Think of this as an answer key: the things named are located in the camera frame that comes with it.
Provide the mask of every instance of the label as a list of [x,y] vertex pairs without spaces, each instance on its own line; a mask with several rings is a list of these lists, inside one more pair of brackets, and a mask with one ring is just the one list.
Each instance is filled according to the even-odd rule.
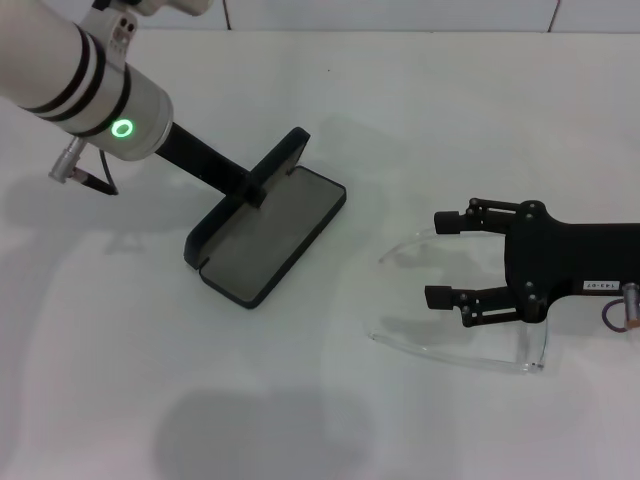
[[584,290],[596,290],[596,291],[611,291],[611,292],[616,292],[618,290],[620,290],[620,282],[592,282],[592,281],[587,281],[584,282],[584,285],[582,286],[582,288]]

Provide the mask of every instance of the green led ring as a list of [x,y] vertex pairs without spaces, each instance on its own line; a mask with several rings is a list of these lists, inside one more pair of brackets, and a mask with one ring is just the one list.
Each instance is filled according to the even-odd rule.
[[133,133],[133,122],[131,120],[122,119],[113,122],[111,125],[111,135],[116,138],[125,138]]

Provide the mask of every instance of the transparent acrylic shield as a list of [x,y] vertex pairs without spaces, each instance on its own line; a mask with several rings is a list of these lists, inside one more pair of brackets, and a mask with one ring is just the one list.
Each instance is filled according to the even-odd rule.
[[511,322],[465,328],[460,310],[427,308],[424,286],[484,289],[504,285],[504,236],[413,234],[379,260],[393,304],[367,324],[369,336],[408,353],[507,372],[544,367],[547,323]]

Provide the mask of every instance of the white table surface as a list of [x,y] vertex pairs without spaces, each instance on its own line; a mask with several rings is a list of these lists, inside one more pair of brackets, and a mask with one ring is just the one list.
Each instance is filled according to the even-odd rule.
[[184,127],[251,167],[300,125],[303,163],[349,189],[253,312],[182,259],[219,194],[158,157],[112,161],[117,198],[62,187],[67,136],[2,102],[0,478],[638,478],[640,352],[604,300],[553,307],[540,375],[410,356],[363,323],[391,302],[378,257],[471,196],[638,221],[639,54],[617,35],[141,32],[131,63]]

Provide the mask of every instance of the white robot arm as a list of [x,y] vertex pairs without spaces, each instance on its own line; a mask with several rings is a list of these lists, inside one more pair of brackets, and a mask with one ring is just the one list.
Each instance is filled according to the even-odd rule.
[[94,0],[75,25],[39,0],[0,0],[0,95],[73,135],[50,176],[85,183],[87,143],[122,160],[158,153],[252,205],[264,199],[248,172],[173,123],[167,93],[126,62],[138,24],[170,5],[191,15],[213,0]]

